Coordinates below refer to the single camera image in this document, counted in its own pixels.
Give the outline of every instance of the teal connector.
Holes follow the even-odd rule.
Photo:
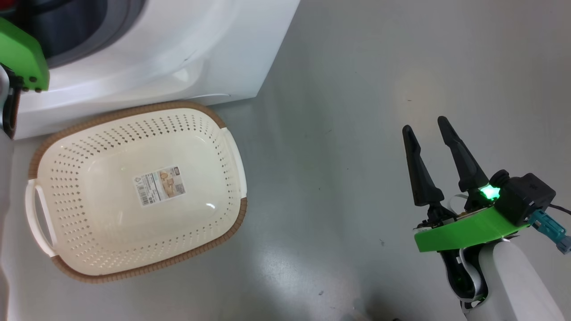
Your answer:
[[[567,230],[552,219],[551,216],[547,215],[547,213],[542,210],[533,212],[529,217],[528,223],[552,240],[561,253],[568,254],[571,252],[571,236],[565,235]]]

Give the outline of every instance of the white plastic basket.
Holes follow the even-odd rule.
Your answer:
[[[62,271],[92,283],[208,250],[234,234],[246,212],[232,134],[191,102],[137,107],[57,133],[38,149],[29,178],[35,240]]]

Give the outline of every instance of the product label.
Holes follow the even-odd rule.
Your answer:
[[[178,166],[136,176],[133,183],[143,207],[173,199],[186,192]]]

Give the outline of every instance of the floor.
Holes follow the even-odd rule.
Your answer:
[[[550,2],[302,0],[259,95],[214,107],[243,158],[244,224],[136,278],[83,284],[45,257],[22,202],[43,138],[18,141],[1,252],[8,320],[463,320],[440,257],[413,240],[426,208],[412,202],[401,129],[414,128],[445,195],[458,177],[439,115],[488,177],[533,172],[571,207],[571,4]],[[571,319],[571,260],[521,235]]]

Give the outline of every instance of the basket handle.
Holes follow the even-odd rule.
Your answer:
[[[35,208],[35,191],[38,191],[39,200],[42,204],[43,214],[46,217],[46,223],[48,225],[48,230],[50,230],[50,236],[52,242],[55,244],[55,235],[52,232],[51,227],[51,219],[50,214],[47,211],[46,206],[46,197],[43,194],[43,190],[40,185],[36,184],[35,179],[28,180],[28,185],[26,186],[26,197],[25,197],[25,205],[26,205],[26,216],[28,218],[28,225],[34,235],[34,238],[42,251],[49,255],[50,257],[56,256],[55,250],[50,242],[47,241],[46,236],[44,235],[42,228],[39,225],[38,221],[38,214],[36,213]]]
[[[238,168],[238,179],[240,181],[240,196],[244,198],[248,193],[248,187],[246,185],[246,173],[244,172],[244,164],[240,157],[240,151],[238,150],[238,146],[236,145],[236,141],[234,140],[230,130],[226,127],[222,128],[222,133],[224,134],[224,138],[226,138],[226,142],[228,142],[230,146],[230,152],[234,157],[234,162],[236,162],[236,167]]]

